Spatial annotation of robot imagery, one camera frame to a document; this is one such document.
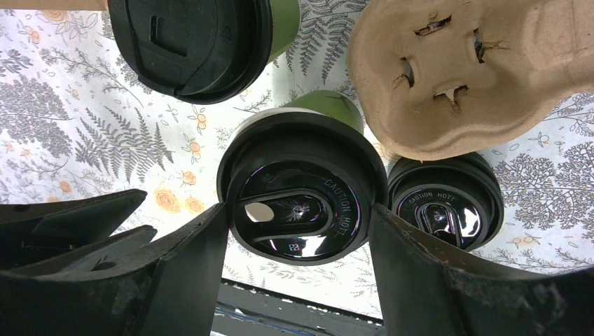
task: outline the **yellow flower print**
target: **yellow flower print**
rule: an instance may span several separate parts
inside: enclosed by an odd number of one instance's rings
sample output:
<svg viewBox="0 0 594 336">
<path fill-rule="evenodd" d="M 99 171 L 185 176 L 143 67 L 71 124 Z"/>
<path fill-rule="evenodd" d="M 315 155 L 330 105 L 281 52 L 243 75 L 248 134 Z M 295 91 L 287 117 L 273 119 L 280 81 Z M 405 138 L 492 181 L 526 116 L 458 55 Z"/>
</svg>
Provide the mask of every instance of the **yellow flower print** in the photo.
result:
<svg viewBox="0 0 594 336">
<path fill-rule="evenodd" d="M 66 181 L 60 181 L 60 190 L 62 190 L 64 194 L 72 193 L 72 189 Z"/>
<path fill-rule="evenodd" d="M 198 115 L 198 131 L 202 134 L 202 130 L 206 129 L 206 116 L 204 114 Z"/>
<path fill-rule="evenodd" d="M 25 31 L 27 33 L 29 42 L 33 42 L 34 44 L 39 44 L 39 33 L 35 30 L 33 30 L 33 28 L 26 26 L 25 27 Z"/>
<path fill-rule="evenodd" d="M 181 177 L 181 180 L 184 182 L 184 184 L 193 186 L 196 184 L 196 175 L 194 175 L 190 171 L 186 171 L 184 172 L 184 175 Z"/>
<path fill-rule="evenodd" d="M 186 199 L 186 209 L 193 215 L 200 215 L 205 210 L 204 203 L 196 198 Z"/>
<path fill-rule="evenodd" d="M 40 10 L 41 14 L 52 23 L 62 23 L 67 21 L 68 12 L 65 10 Z"/>
<path fill-rule="evenodd" d="M 171 190 L 159 188 L 155 190 L 154 195 L 155 202 L 161 209 L 170 214 L 177 214 L 180 212 L 179 200 Z"/>
<path fill-rule="evenodd" d="M 196 120 L 198 122 L 196 130 L 200 135 L 202 135 L 202 131 L 206 129 L 206 116 L 204 115 L 206 109 L 203 107 L 200 109 L 200 111 L 198 111 L 196 106 L 192 105 L 192 110 L 194 111 L 194 115 L 189 115 L 188 119 Z"/>
<path fill-rule="evenodd" d="M 202 146 L 200 146 L 200 144 L 198 144 L 198 142 L 196 142 L 196 138 L 192 138 L 190 139 L 189 136 L 184 134 L 184 138 L 186 139 L 186 146 L 185 147 L 181 147 L 181 149 L 187 153 L 191 153 L 192 154 L 192 164 L 195 162 L 198 162 L 198 160 L 200 160 L 200 158 L 202 157 L 202 155 L 200 154 L 200 151 L 202 150 Z"/>
</svg>

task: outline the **cardboard drink carrier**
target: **cardboard drink carrier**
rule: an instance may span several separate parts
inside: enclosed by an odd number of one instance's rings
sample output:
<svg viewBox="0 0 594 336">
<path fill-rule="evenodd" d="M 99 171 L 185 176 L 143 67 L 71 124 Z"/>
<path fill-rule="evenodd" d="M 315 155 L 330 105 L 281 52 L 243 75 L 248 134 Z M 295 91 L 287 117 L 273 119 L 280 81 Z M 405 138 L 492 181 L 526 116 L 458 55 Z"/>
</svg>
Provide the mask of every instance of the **cardboard drink carrier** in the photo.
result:
<svg viewBox="0 0 594 336">
<path fill-rule="evenodd" d="M 451 158 L 515 139 L 561 99 L 594 91 L 591 18 L 591 0 L 373 0 L 349 74 L 384 146 Z"/>
</svg>

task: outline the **green paper cup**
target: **green paper cup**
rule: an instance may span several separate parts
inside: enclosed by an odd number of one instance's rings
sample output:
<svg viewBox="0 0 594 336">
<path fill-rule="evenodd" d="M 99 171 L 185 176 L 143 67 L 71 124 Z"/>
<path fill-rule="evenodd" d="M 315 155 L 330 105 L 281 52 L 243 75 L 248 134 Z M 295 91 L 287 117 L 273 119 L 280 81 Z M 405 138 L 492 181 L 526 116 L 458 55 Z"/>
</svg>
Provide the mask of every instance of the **green paper cup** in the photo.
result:
<svg viewBox="0 0 594 336">
<path fill-rule="evenodd" d="M 299 0 L 270 0 L 270 8 L 272 10 L 272 48 L 268 63 L 289 49 L 301 25 Z"/>
<path fill-rule="evenodd" d="M 352 100 L 334 91 L 320 90 L 308 93 L 283 107 L 300 107 L 316 111 L 339 120 L 363 134 L 363 118 Z"/>
</svg>

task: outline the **cup lid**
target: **cup lid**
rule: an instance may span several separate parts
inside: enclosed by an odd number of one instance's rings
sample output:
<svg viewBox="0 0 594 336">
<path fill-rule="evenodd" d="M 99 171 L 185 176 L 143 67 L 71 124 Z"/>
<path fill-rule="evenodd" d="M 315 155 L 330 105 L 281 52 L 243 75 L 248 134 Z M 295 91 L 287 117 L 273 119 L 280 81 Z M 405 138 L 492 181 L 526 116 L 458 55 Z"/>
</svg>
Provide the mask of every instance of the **cup lid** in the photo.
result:
<svg viewBox="0 0 594 336">
<path fill-rule="evenodd" d="M 485 245 L 502 226 L 501 189 L 477 153 L 431 162 L 403 158 L 388 181 L 396 215 L 461 249 Z"/>
<path fill-rule="evenodd" d="M 270 0 L 110 0 L 116 43 L 147 87 L 215 104 L 260 75 L 272 46 Z"/>
<path fill-rule="evenodd" d="M 338 120 L 275 112 L 245 125 L 221 160 L 217 190 L 231 231 L 271 260 L 337 260 L 366 241 L 371 205 L 387 203 L 382 161 Z"/>
</svg>

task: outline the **white fabric background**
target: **white fabric background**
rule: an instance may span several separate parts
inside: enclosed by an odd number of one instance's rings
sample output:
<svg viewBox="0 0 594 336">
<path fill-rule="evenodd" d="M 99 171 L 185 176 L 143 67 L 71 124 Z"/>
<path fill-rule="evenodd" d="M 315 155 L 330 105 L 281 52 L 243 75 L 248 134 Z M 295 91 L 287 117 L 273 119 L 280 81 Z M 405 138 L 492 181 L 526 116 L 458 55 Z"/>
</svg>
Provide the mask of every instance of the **white fabric background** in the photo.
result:
<svg viewBox="0 0 594 336">
<path fill-rule="evenodd" d="M 213 106 L 140 85 L 106 13 L 0 10 L 0 202 L 140 188 L 147 200 L 120 230 L 149 224 L 159 237 L 176 230 L 217 202 L 219 160 L 245 118 L 318 89 L 358 102 L 345 51 L 365 3 L 303 0 L 289 52 L 240 96 Z M 544 273 L 594 265 L 593 120 L 594 96 L 573 96 L 527 134 L 481 152 L 502 182 L 506 215 L 475 254 Z M 392 154 L 368 128 L 366 137 L 389 168 Z M 293 267 L 254 256 L 231 237 L 223 276 L 380 316 L 367 246 L 328 265 Z"/>
</svg>

